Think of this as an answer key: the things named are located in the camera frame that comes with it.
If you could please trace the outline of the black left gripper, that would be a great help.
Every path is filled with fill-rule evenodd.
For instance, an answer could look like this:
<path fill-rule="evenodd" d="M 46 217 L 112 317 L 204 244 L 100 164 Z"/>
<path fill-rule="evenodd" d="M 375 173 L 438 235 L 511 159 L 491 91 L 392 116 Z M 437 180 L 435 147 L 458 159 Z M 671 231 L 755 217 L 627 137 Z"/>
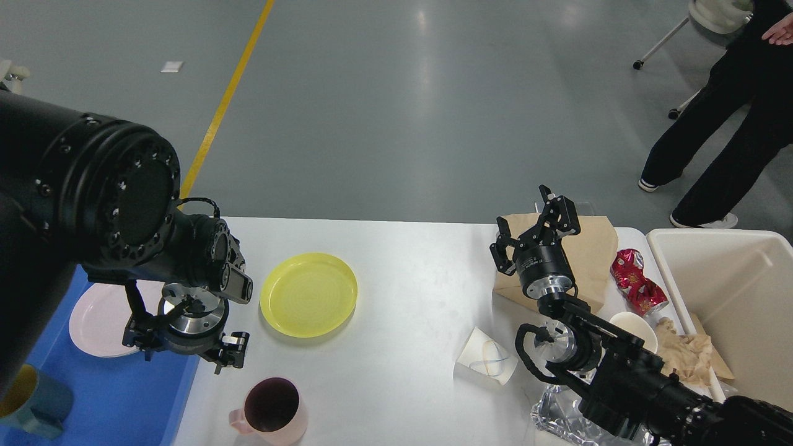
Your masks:
<path fill-rule="evenodd" d="M 247 332 L 223 333 L 229 318 L 229 303 L 221 300 L 215 310 L 204 313 L 178 312 L 173 320 L 164 315 L 130 316 L 122 344 L 144 353 L 151 361 L 155 352 L 168 350 L 197 355 L 216 365 L 215 375 L 226 367 L 243 368 L 250 340 Z"/>

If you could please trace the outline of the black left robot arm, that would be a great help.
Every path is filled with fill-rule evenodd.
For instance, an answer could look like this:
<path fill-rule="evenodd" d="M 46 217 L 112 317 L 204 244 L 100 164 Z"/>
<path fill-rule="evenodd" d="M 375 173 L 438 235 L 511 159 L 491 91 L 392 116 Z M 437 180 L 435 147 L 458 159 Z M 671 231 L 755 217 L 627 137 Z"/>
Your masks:
<path fill-rule="evenodd" d="M 242 368 L 250 336 L 224 328 L 254 284 L 219 206 L 181 211 L 172 144 L 145 125 L 6 89 L 1 105 L 2 395 L 77 266 L 125 288 L 125 346 Z"/>

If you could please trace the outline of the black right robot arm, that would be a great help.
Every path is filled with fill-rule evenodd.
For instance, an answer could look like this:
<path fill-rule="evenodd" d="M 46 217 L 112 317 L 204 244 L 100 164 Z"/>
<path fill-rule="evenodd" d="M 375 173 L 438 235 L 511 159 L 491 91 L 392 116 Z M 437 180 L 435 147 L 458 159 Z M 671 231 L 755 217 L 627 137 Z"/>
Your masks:
<path fill-rule="evenodd" d="M 615 437 L 632 439 L 640 426 L 652 443 L 672 445 L 790 445 L 791 413 L 740 395 L 717 403 L 663 375 L 660 356 L 639 337 L 595 316 L 577 294 L 561 240 L 581 232 L 575 204 L 539 186 L 537 223 L 512 237 L 503 217 L 490 246 L 496 269 L 517 274 L 524 296 L 537 302 L 544 325 L 521 325 L 515 349 L 539 381 L 566 386 L 582 401 L 584 418 Z"/>

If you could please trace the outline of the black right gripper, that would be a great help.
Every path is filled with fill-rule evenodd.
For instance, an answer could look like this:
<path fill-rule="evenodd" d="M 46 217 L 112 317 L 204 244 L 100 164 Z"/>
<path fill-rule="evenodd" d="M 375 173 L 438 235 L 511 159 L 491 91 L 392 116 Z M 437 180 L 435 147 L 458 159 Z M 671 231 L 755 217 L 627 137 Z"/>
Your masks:
<path fill-rule="evenodd" d="M 489 246 L 494 265 L 505 276 L 513 276 L 516 270 L 523 294 L 530 299 L 569 290 L 576 296 L 577 283 L 561 239 L 581 233 L 577 208 L 569 198 L 556 195 L 545 185 L 538 189 L 544 198 L 543 211 L 537 223 L 519 237 L 514 262 L 508 257 L 507 247 L 514 247 L 517 241 L 507 220 L 496 218 L 496 241 Z"/>

